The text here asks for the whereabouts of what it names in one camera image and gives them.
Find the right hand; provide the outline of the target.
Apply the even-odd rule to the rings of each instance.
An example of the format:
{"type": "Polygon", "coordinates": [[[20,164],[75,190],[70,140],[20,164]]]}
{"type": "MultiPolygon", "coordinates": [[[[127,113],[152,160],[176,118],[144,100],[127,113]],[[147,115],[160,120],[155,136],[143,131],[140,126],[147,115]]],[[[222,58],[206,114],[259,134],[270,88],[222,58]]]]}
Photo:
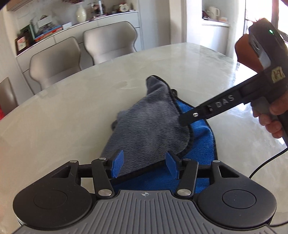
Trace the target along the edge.
{"type": "Polygon", "coordinates": [[[258,111],[254,103],[251,106],[253,116],[258,118],[259,123],[265,126],[274,138],[282,138],[286,135],[282,123],[279,120],[273,120],[271,116],[279,116],[287,111],[287,91],[269,105],[269,114],[258,111]]]}

